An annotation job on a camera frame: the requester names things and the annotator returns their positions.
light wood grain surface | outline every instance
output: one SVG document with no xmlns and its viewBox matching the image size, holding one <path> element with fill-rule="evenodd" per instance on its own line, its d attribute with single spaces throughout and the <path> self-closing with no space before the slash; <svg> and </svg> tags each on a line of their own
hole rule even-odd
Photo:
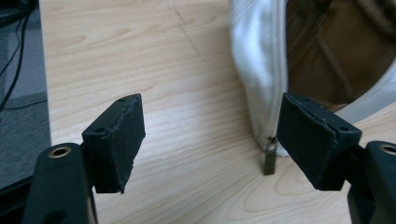
<svg viewBox="0 0 396 224">
<path fill-rule="evenodd" d="M 140 92 L 147 137 L 101 223 L 350 223 L 347 189 L 312 188 L 290 159 L 263 176 L 233 66 L 226 0 L 40 0 L 52 144 Z M 396 142 L 396 104 L 357 126 Z"/>
</svg>

dark gray surface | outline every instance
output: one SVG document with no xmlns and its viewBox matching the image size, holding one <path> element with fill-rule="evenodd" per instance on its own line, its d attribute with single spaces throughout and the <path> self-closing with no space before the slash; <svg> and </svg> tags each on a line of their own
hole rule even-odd
<svg viewBox="0 0 396 224">
<path fill-rule="evenodd" d="M 8 108 L 47 100 L 45 92 L 12 99 Z M 33 174 L 38 154 L 50 146 L 47 102 L 0 114 L 0 188 Z"/>
<path fill-rule="evenodd" d="M 0 71 L 6 65 L 18 38 L 18 23 L 0 28 Z M 19 54 L 0 77 L 0 101 L 15 76 Z M 19 107 L 47 100 L 47 85 L 41 22 L 38 7 L 32 13 L 25 35 L 25 49 L 20 78 L 6 107 Z M 50 124 L 47 102 L 0 113 L 0 188 L 31 175 L 38 154 L 50 147 Z"/>
</svg>

zipper pull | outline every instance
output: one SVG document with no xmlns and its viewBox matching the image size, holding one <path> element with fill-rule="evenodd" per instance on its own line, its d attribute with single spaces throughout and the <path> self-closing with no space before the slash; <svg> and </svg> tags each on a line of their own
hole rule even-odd
<svg viewBox="0 0 396 224">
<path fill-rule="evenodd" d="M 265 160 L 264 160 L 264 175 L 273 175 L 276 167 L 276 148 L 277 139 L 276 137 L 269 137 L 268 144 L 265 148 Z"/>
</svg>

zipper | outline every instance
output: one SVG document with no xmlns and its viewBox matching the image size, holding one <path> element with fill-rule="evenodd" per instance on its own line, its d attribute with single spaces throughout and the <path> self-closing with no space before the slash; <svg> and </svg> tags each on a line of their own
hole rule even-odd
<svg viewBox="0 0 396 224">
<path fill-rule="evenodd" d="M 271 113 L 268 119 L 268 128 L 265 132 L 267 144 L 265 147 L 265 161 L 263 165 L 264 175 L 272 175 L 275 173 L 276 167 L 276 130 L 279 120 L 280 106 L 282 104 L 282 95 L 288 89 L 288 68 L 286 58 L 286 0 L 274 0 L 276 10 L 274 10 L 274 27 L 276 35 L 274 36 L 273 53 L 274 58 L 278 59 L 275 64 L 274 81 L 274 101 L 271 106 Z"/>
</svg>

black cable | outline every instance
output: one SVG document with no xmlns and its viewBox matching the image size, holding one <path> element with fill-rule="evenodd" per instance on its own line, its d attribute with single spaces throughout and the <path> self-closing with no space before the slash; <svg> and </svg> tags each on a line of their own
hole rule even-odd
<svg viewBox="0 0 396 224">
<path fill-rule="evenodd" d="M 18 67 L 17 67 L 17 72 L 15 74 L 14 80 L 12 80 L 11 86 L 9 87 L 6 96 L 3 99 L 3 102 L 0 104 L 0 113 L 3 111 L 9 97 L 11 96 L 11 93 L 14 90 L 15 84 L 18 81 L 18 77 L 20 76 L 20 72 L 21 72 L 21 65 L 22 65 L 22 59 L 23 59 L 23 49 L 24 49 L 24 37 L 25 37 L 25 31 L 26 31 L 26 25 L 27 22 L 29 21 L 29 17 L 30 17 L 31 12 L 29 12 L 24 21 L 23 21 L 23 26 L 22 26 L 22 33 L 21 33 L 21 49 L 20 49 L 20 58 L 18 61 Z"/>
<path fill-rule="evenodd" d="M 15 35 L 18 38 L 18 46 L 15 48 L 14 53 L 12 54 L 11 58 L 8 60 L 6 66 L 4 66 L 3 70 L 1 70 L 0 72 L 0 77 L 3 75 L 3 73 L 7 70 L 8 66 L 11 64 L 11 62 L 14 60 L 15 54 L 17 54 L 18 49 L 20 48 L 21 45 L 21 40 L 20 40 L 20 36 L 18 35 L 18 30 L 20 29 L 21 26 L 21 20 L 17 25 L 17 28 L 15 29 Z"/>
<path fill-rule="evenodd" d="M 0 17 L 0 27 L 8 26 L 16 21 L 23 19 L 23 17 L 30 14 L 35 7 L 36 1 L 31 0 L 20 4 L 20 9 L 17 13 Z"/>
<path fill-rule="evenodd" d="M 46 102 L 47 102 L 47 100 L 42 100 L 42 101 L 37 101 L 37 102 L 31 103 L 29 105 L 22 105 L 22 106 L 16 106 L 16 107 L 5 107 L 4 110 L 19 110 L 19 109 L 24 109 L 24 108 L 32 106 L 32 105 L 39 105 L 39 104 L 46 103 Z"/>
</svg>

